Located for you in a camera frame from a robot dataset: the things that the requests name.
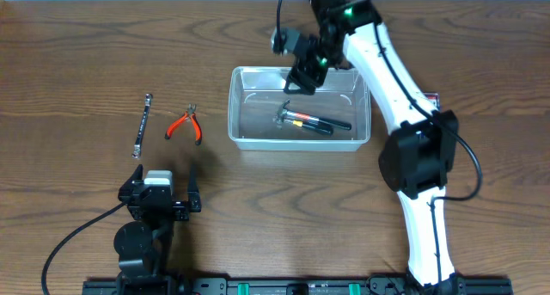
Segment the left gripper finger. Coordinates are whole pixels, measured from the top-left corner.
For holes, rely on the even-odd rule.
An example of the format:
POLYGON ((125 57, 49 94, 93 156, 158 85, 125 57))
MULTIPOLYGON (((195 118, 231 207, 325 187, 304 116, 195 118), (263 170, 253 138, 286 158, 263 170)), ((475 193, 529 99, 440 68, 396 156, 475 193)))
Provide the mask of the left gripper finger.
POLYGON ((136 184, 141 184, 143 182, 143 171, 143 165, 139 164, 133 171, 130 178, 126 181, 126 184, 130 187, 135 186, 136 184))
POLYGON ((187 183, 187 195, 189 201, 199 201, 199 187, 197 183, 196 168, 191 165, 187 183))

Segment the small claw hammer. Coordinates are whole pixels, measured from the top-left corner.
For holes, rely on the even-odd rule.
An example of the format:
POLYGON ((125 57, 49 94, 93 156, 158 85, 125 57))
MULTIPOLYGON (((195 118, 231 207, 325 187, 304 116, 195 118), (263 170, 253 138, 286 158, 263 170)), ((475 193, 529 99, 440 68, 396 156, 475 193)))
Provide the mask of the small claw hammer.
POLYGON ((302 120, 302 121, 308 121, 315 124, 324 123, 327 125, 330 125, 333 129, 334 127, 350 131, 352 128, 351 123, 344 122, 341 120, 335 120, 335 119, 329 119, 325 117, 320 116, 314 116, 312 114, 306 114, 303 112, 297 112, 294 110, 288 109, 288 105, 290 104, 290 99, 287 101, 284 101, 278 108, 278 111, 276 112, 276 115, 274 117, 275 120, 281 120, 281 119, 291 119, 291 120, 302 120))

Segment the black yellow screwdriver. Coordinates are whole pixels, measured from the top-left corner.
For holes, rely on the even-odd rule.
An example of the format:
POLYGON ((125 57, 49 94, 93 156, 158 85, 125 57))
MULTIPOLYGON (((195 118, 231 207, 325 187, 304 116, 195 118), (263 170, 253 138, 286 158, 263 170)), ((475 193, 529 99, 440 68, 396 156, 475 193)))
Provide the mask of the black yellow screwdriver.
POLYGON ((316 132, 323 136, 332 136, 333 135, 333 128, 330 125, 320 123, 315 124, 308 121, 302 121, 302 120, 291 120, 291 119, 281 119, 281 120, 275 120, 277 124, 280 126, 283 124, 291 125, 291 126, 297 126, 302 128, 303 130, 308 130, 311 132, 316 132))

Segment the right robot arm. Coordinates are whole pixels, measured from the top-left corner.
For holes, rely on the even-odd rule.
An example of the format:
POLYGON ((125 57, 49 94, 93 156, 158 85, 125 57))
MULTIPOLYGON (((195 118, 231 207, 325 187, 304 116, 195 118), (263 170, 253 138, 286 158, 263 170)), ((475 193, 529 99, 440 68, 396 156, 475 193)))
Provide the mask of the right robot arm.
POLYGON ((272 35, 275 53, 295 57, 284 92, 313 95, 329 69, 338 69, 344 62, 364 78, 388 131, 378 164, 405 215, 407 273, 418 290, 442 291, 456 276, 443 203, 455 159, 458 119, 427 100, 396 53, 371 0, 309 3, 318 35, 306 36, 281 26, 272 35))

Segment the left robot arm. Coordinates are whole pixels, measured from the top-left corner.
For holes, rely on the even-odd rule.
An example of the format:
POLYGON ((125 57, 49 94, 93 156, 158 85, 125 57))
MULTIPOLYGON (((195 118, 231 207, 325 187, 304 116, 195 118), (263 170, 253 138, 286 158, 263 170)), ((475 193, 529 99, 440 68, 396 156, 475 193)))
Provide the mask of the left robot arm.
POLYGON ((118 199, 133 220, 122 226, 113 240, 119 255, 119 268, 130 279, 152 278, 163 274, 174 234, 174 224, 184 222, 202 210, 195 168, 187 181, 187 199, 174 197, 173 173, 138 165, 120 187, 118 199))

